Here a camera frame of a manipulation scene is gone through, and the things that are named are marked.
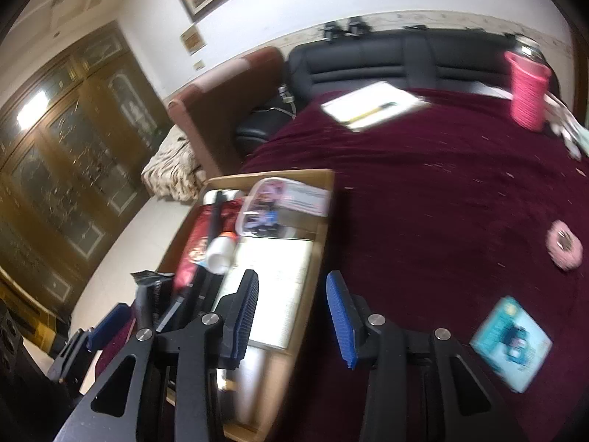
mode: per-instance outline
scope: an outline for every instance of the ceiling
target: ceiling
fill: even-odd
[[[92,21],[114,19],[122,0],[30,0],[0,46],[0,72],[19,60],[45,55]]]

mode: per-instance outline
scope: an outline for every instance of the blue square package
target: blue square package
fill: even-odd
[[[522,393],[544,363],[552,342],[514,298],[505,297],[470,345],[511,390]]]

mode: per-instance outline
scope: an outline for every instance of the cardboard box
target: cardboard box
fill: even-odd
[[[288,178],[301,183],[328,190],[331,198],[334,191],[334,172],[330,169],[297,169],[292,171],[258,172],[213,178],[205,183],[197,204],[189,212],[182,226],[170,244],[158,271],[175,272],[182,250],[200,212],[205,193],[214,189],[235,189],[249,192],[257,181],[267,177]],[[328,232],[328,218],[317,218],[315,238],[307,268],[299,308],[294,320],[289,345],[283,350],[266,350],[264,375],[258,388],[254,414],[248,424],[226,423],[225,436],[238,442],[260,442],[266,439],[277,421],[283,405],[290,378],[299,355],[308,317],[316,293],[319,271],[323,259],[323,249]]]

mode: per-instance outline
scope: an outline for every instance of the brown wooden cabinet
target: brown wooden cabinet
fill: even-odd
[[[171,123],[114,25],[39,70],[0,111],[0,266],[67,316],[148,198]]]

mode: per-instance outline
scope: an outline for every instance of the ceiling light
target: ceiling light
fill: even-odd
[[[45,92],[39,91],[17,114],[17,121],[21,129],[23,131],[29,129],[39,121],[39,118],[45,114],[48,105],[49,99],[45,96]]]

